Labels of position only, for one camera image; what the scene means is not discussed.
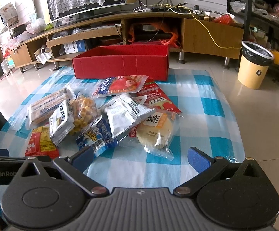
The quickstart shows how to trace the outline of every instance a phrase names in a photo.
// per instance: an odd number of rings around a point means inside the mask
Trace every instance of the snack package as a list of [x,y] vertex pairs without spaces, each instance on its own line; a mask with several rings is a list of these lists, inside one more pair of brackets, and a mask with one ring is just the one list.
[[90,146],[94,149],[94,156],[98,157],[105,150],[118,145],[117,138],[113,139],[111,128],[106,116],[103,116],[98,124],[92,126],[88,132],[76,139],[79,150]]
[[100,80],[97,83],[97,89],[93,93],[93,97],[139,92],[148,77],[147,75],[126,75]]
[[155,112],[155,109],[139,104],[126,93],[113,97],[100,109],[107,114],[113,138]]
[[153,79],[148,79],[142,89],[136,94],[137,96],[148,96],[144,105],[152,106],[162,110],[181,113],[181,110],[167,97]]
[[90,97],[78,95],[70,101],[74,115],[75,128],[71,134],[86,132],[92,125],[98,123],[101,119],[101,113],[97,109],[96,103]]
[[72,107],[64,100],[49,118],[50,139],[58,145],[75,128]]
[[31,129],[48,119],[58,108],[63,100],[74,98],[74,93],[69,87],[65,87],[48,96],[43,97],[28,106],[26,128]]
[[49,125],[33,129],[25,156],[59,156],[59,151],[49,137]]
[[152,155],[173,160],[169,145],[177,130],[176,113],[157,109],[143,122],[119,136],[119,146],[144,147]]

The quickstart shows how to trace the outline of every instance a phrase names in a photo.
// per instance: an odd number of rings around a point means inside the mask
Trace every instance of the tv stand shelf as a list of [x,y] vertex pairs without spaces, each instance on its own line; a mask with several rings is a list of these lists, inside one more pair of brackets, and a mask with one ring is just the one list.
[[[219,49],[215,48],[211,38],[205,29],[200,24],[192,24],[192,15],[180,15],[173,12],[126,12],[126,13],[116,13],[108,16],[103,16],[99,18],[88,19],[85,21],[80,21],[74,24],[62,25],[57,28],[45,31],[34,38],[31,38],[16,48],[10,50],[11,57],[14,60],[15,67],[20,68],[23,72],[23,67],[33,64],[36,70],[39,69],[39,61],[36,60],[34,52],[38,50],[42,45],[46,45],[50,48],[52,52],[52,58],[47,62],[54,62],[56,68],[59,68],[60,61],[70,61],[72,58],[76,57],[79,53],[65,54],[60,56],[59,49],[62,43],[68,43],[76,40],[84,40],[98,37],[106,36],[118,36],[121,35],[123,44],[129,44],[128,32],[131,23],[139,21],[149,21],[152,18],[158,18],[160,20],[162,17],[166,20],[173,21],[174,24],[179,28],[179,34],[181,36],[182,46],[180,48],[171,48],[171,52],[179,52],[179,63],[184,63],[184,52],[194,52],[194,53],[204,53],[210,55],[224,56],[229,58],[238,59],[240,50],[239,49]],[[95,23],[120,23],[120,27],[112,28],[101,28],[91,31],[81,32],[74,35],[69,35],[52,40],[55,33],[61,31],[68,31],[74,28],[88,27]],[[227,46],[240,47],[243,36],[243,29],[241,25],[228,26],[223,24],[217,24],[213,22],[205,22],[205,26],[209,29],[212,35]]]

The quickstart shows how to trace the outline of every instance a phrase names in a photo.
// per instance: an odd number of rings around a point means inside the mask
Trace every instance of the biscuit package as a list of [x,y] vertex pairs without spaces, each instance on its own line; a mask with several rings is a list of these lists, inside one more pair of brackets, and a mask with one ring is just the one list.
[[113,97],[100,109],[107,114],[113,138],[139,124],[155,112],[155,109],[139,104],[126,93]]
[[73,111],[67,100],[64,100],[51,115],[49,126],[50,138],[57,146],[75,128]]
[[102,79],[97,83],[93,97],[139,92],[148,77],[147,75],[125,75]]
[[75,125],[75,128],[70,131],[70,134],[83,134],[92,125],[100,121],[100,111],[97,109],[96,103],[91,97],[77,95],[75,99],[70,101],[70,104],[74,114]]
[[152,155],[173,160],[169,146],[178,130],[176,116],[176,113],[156,109],[143,122],[120,135],[119,146],[144,147]]
[[147,96],[144,105],[180,114],[181,110],[168,98],[168,96],[155,83],[154,79],[146,80],[137,96]]
[[26,119],[26,128],[32,129],[48,120],[63,100],[74,98],[74,93],[69,86],[62,88],[48,96],[43,97],[39,101],[33,102],[28,106],[28,117]]

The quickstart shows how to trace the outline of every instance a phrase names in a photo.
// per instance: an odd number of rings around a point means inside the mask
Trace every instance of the cabinet door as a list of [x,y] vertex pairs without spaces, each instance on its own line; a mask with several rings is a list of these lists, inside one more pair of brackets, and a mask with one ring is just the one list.
[[25,64],[32,62],[31,56],[29,54],[27,45],[24,44],[17,49],[14,49],[10,52],[11,57],[14,61],[16,67],[25,66]]
[[184,19],[183,51],[209,54],[239,59],[242,45],[243,29],[209,21],[201,21],[210,31],[213,39],[221,47],[238,49],[222,49],[215,45],[208,31],[194,19]]

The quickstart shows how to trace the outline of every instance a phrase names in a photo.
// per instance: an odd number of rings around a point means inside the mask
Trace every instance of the yellow cable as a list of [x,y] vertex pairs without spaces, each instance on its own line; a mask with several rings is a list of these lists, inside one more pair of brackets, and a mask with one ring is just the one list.
[[212,41],[214,42],[214,44],[215,44],[216,46],[218,46],[219,48],[221,48],[221,49],[241,49],[241,48],[242,48],[242,47],[240,47],[240,48],[235,48],[235,47],[221,47],[221,46],[219,46],[219,45],[216,43],[216,41],[213,39],[213,37],[212,37],[210,31],[206,28],[206,26],[205,26],[200,20],[198,20],[197,18],[195,18],[195,16],[192,14],[191,10],[190,10],[188,7],[186,7],[186,6],[175,6],[175,8],[186,8],[186,9],[190,12],[190,14],[193,16],[193,18],[194,18],[196,21],[198,21],[202,26],[204,26],[204,28],[208,31],[208,33],[209,33],[209,35],[210,35]]

